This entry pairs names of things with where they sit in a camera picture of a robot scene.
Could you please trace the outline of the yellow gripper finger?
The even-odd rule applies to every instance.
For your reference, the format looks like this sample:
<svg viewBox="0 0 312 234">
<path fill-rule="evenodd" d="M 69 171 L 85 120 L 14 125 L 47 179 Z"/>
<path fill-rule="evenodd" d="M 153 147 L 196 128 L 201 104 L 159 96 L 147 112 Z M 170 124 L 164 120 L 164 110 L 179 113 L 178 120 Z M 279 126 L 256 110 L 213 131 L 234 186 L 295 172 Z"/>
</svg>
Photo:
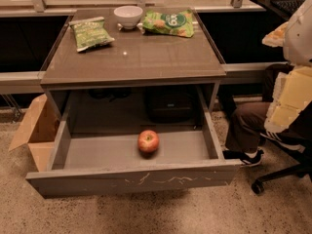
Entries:
<svg viewBox="0 0 312 234">
<path fill-rule="evenodd" d="M 262 44 L 272 48 L 282 47 L 285 39 L 285 31 L 288 26 L 288 22 L 282 23 L 276 29 L 266 34 L 262 39 Z"/>
<path fill-rule="evenodd" d="M 273 101 L 266 113 L 264 128 L 271 133 L 287 129 L 312 101 L 312 68 L 296 66 L 290 73 L 279 73 Z"/>
</svg>

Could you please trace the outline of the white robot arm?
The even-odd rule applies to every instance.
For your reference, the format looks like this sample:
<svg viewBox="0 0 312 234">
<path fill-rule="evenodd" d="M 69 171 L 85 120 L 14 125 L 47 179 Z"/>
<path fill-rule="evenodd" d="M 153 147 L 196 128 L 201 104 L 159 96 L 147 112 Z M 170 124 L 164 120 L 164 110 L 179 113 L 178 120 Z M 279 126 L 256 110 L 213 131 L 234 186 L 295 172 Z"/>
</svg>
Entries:
<svg viewBox="0 0 312 234">
<path fill-rule="evenodd" d="M 312 101 L 312 0 L 305 0 L 288 22 L 271 31 L 262 43 L 282 47 L 293 65 L 289 74 L 279 74 L 264 128 L 271 133 L 287 129 Z"/>
</svg>

